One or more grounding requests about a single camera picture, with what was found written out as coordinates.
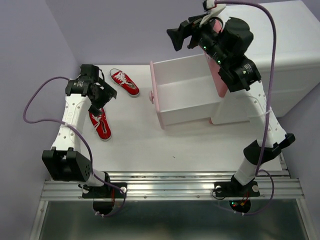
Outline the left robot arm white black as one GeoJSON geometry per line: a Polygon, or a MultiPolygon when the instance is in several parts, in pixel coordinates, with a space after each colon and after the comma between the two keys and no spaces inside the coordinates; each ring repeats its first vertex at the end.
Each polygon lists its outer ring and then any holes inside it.
{"type": "Polygon", "coordinates": [[[42,153],[42,161],[54,181],[79,183],[85,193],[95,196],[111,193],[108,173],[93,168],[93,158],[81,153],[81,144],[86,117],[101,140],[111,138],[104,106],[116,97],[117,91],[105,82],[96,65],[81,65],[79,76],[68,81],[62,123],[51,149],[42,153]]]}

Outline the red sneaker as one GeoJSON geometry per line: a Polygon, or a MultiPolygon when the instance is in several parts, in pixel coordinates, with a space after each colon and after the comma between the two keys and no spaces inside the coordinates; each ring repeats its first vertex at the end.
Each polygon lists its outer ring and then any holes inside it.
{"type": "Polygon", "coordinates": [[[94,116],[91,112],[89,113],[89,119],[102,141],[108,141],[112,137],[112,131],[107,121],[107,116],[104,108],[100,109],[100,114],[94,116]]]}
{"type": "Polygon", "coordinates": [[[124,71],[118,68],[112,68],[109,74],[111,80],[123,88],[129,96],[137,98],[140,95],[140,89],[124,71]]]}

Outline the aluminium mounting rail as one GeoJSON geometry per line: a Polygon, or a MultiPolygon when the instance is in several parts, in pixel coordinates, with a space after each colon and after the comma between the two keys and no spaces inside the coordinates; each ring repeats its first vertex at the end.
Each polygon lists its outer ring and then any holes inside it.
{"type": "MultiPolygon", "coordinates": [[[[298,179],[290,177],[283,160],[282,170],[271,171],[272,177],[262,173],[255,180],[260,191],[260,200],[271,194],[274,199],[303,199],[305,197],[298,179]]],[[[113,183],[127,184],[128,201],[206,201],[216,182],[229,181],[232,171],[158,171],[120,172],[111,171],[113,183]]],[[[76,183],[46,181],[40,195],[42,201],[82,201],[82,190],[76,183]]]]}

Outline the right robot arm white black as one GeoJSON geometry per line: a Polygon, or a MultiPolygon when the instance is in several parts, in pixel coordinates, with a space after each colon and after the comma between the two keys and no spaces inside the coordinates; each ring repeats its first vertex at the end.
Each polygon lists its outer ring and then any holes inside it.
{"type": "Polygon", "coordinates": [[[219,66],[218,75],[227,89],[246,112],[255,132],[255,140],[243,150],[244,160],[230,181],[217,182],[214,190],[217,199],[258,196],[254,179],[262,164],[277,156],[295,140],[279,124],[270,107],[262,77],[255,63],[245,56],[254,39],[249,25],[242,19],[229,18],[224,28],[214,31],[210,22],[200,24],[202,15],[190,17],[177,28],[167,29],[173,47],[181,50],[184,39],[190,37],[188,49],[201,47],[219,66]]]}

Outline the white shoe cabinet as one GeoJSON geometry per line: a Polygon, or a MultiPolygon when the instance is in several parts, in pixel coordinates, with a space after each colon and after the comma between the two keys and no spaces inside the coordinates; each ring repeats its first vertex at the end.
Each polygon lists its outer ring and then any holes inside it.
{"type": "MultiPolygon", "coordinates": [[[[320,22],[301,0],[262,4],[275,22],[276,52],[271,108],[285,116],[320,82],[320,22]]],[[[244,20],[254,38],[245,55],[261,75],[263,88],[270,81],[273,31],[266,14],[252,6],[229,5],[219,16],[244,20]]]]}

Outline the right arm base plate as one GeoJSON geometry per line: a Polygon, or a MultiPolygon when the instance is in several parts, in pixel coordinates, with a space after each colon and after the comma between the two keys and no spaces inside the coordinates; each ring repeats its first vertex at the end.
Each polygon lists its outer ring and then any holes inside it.
{"type": "Polygon", "coordinates": [[[216,200],[229,198],[229,206],[234,212],[247,214],[252,205],[250,198],[259,197],[260,189],[256,181],[246,186],[233,181],[220,181],[214,184],[211,196],[216,200]]]}

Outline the drawer pink front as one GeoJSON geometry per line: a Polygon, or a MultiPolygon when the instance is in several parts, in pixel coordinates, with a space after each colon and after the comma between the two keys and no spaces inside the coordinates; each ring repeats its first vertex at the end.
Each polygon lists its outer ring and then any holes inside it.
{"type": "Polygon", "coordinates": [[[152,90],[160,127],[212,116],[221,102],[207,58],[192,55],[149,64],[152,90]]]}
{"type": "Polygon", "coordinates": [[[206,58],[210,73],[212,75],[212,79],[218,96],[220,98],[224,98],[228,88],[219,75],[220,66],[207,53],[204,52],[204,56],[206,58]]]}

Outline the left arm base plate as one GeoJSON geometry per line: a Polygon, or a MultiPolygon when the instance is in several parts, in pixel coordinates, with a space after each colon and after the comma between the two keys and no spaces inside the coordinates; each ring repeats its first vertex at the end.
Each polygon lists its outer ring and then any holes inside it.
{"type": "Polygon", "coordinates": [[[96,216],[107,218],[120,212],[125,205],[127,198],[127,183],[119,182],[114,184],[120,188],[124,194],[114,187],[104,186],[87,186],[78,184],[82,190],[82,198],[93,200],[92,209],[96,216]]]}

